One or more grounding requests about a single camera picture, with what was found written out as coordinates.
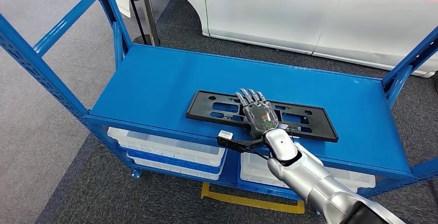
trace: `black cable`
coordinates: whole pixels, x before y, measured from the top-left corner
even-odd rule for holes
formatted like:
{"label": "black cable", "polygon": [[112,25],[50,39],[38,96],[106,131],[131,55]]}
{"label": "black cable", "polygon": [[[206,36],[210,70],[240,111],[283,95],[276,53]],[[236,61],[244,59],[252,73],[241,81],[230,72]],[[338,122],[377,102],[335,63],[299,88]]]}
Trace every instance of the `black cable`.
{"label": "black cable", "polygon": [[137,19],[138,28],[140,29],[140,33],[141,33],[141,35],[142,35],[143,42],[144,42],[145,44],[148,44],[148,43],[146,42],[145,33],[143,32],[142,23],[140,22],[140,17],[138,16],[138,12],[137,12],[137,8],[135,7],[134,0],[129,0],[129,1],[131,2],[132,9],[134,9],[133,11],[134,11],[135,19]]}
{"label": "black cable", "polygon": [[263,154],[261,154],[261,153],[259,153],[259,152],[257,152],[256,150],[253,150],[253,149],[251,149],[251,148],[247,148],[248,150],[250,150],[251,152],[253,152],[253,153],[255,153],[255,154],[257,154],[257,155],[259,155],[260,157],[262,157],[262,158],[264,158],[264,159],[266,159],[266,160],[268,160],[268,158],[267,157],[265,157]]}

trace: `white car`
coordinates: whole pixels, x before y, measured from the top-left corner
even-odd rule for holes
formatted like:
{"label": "white car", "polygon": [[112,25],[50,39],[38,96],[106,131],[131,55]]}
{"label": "white car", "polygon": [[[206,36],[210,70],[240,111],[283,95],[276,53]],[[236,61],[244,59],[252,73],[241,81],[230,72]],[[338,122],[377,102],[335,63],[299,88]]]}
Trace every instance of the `white car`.
{"label": "white car", "polygon": [[[116,0],[130,16],[129,0]],[[438,0],[187,0],[202,34],[393,68],[438,25]],[[438,54],[414,75],[430,77]]]}

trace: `white plastic bin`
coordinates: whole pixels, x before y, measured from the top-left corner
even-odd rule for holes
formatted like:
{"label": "white plastic bin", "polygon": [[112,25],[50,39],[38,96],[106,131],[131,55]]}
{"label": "white plastic bin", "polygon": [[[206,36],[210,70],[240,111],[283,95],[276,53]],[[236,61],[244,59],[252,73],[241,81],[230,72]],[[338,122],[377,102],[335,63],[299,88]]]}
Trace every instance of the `white plastic bin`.
{"label": "white plastic bin", "polygon": [[[257,154],[242,153],[240,163],[240,178],[242,180],[288,188],[285,183],[272,175],[266,160]],[[354,192],[357,192],[360,187],[372,188],[376,186],[376,178],[373,175],[329,167],[326,167],[326,170],[331,172],[338,182]]]}
{"label": "white plastic bin", "polygon": [[123,148],[177,158],[212,167],[221,165],[225,153],[225,148],[121,130],[113,127],[108,129],[108,136],[116,139]]}
{"label": "white plastic bin", "polygon": [[176,173],[181,173],[181,174],[186,174],[186,175],[191,175],[191,176],[204,178],[204,179],[211,179],[211,180],[218,180],[219,176],[222,173],[222,169],[223,169],[223,164],[222,164],[219,173],[215,174],[215,173],[208,173],[208,172],[198,171],[198,170],[189,169],[189,168],[185,168],[185,167],[165,164],[165,163],[161,163],[161,162],[157,162],[157,161],[150,161],[148,159],[142,159],[142,158],[129,156],[128,154],[127,154],[127,157],[132,158],[134,160],[134,162],[138,165],[163,169],[163,170],[167,170],[167,171],[173,171]]}

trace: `blue shelf frame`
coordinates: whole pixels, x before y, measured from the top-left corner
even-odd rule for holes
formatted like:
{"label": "blue shelf frame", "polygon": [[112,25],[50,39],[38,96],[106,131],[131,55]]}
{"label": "blue shelf frame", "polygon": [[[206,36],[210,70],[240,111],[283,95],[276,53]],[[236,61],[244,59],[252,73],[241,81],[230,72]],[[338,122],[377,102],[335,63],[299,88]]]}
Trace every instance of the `blue shelf frame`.
{"label": "blue shelf frame", "polygon": [[[229,187],[238,187],[236,166],[238,154],[230,151],[227,155],[225,170],[218,181],[206,180],[175,172],[149,168],[133,163],[126,152],[118,146],[116,140],[107,136],[103,123],[90,120],[88,110],[71,90],[61,81],[53,70],[44,62],[42,56],[56,41],[74,24],[75,21],[96,0],[81,0],[68,12],[35,46],[29,45],[23,37],[0,14],[0,44],[34,79],[36,79],[57,101],[74,115],[90,132],[92,132],[110,151],[112,151],[128,168],[132,177],[138,178],[143,170],[156,171],[193,180],[206,181]],[[132,46],[128,31],[118,11],[115,0],[98,0],[105,11],[114,33],[114,53],[116,68],[124,55]],[[417,47],[415,47],[394,69],[383,79],[382,87],[386,93],[389,107],[392,107],[408,76],[422,63],[438,51],[438,27],[435,28]],[[134,126],[127,126],[135,131]],[[438,157],[411,168],[411,174],[401,178],[384,178],[377,181],[375,188],[361,188],[359,193],[364,197],[376,196],[394,189],[403,188],[425,180],[438,177]]]}

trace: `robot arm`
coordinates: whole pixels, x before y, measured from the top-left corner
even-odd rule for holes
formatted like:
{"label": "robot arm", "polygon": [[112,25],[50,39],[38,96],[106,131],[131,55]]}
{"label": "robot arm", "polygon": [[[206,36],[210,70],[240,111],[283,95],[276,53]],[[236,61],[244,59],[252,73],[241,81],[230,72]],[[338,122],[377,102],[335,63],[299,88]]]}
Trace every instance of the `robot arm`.
{"label": "robot arm", "polygon": [[222,131],[217,139],[219,145],[245,152],[266,144],[270,150],[268,167],[272,174],[306,203],[315,206],[329,224],[404,223],[380,204],[336,181],[318,158],[294,142],[284,129],[279,129],[278,118],[261,92],[250,89],[249,95],[245,89],[241,91],[243,96],[238,92],[236,95],[251,125],[251,136],[256,140],[234,141],[228,132]]}
{"label": "robot arm", "polygon": [[273,129],[264,134],[270,148],[269,170],[306,203],[313,205],[328,223],[404,223],[380,204],[352,192],[324,169],[322,162],[286,131]]}

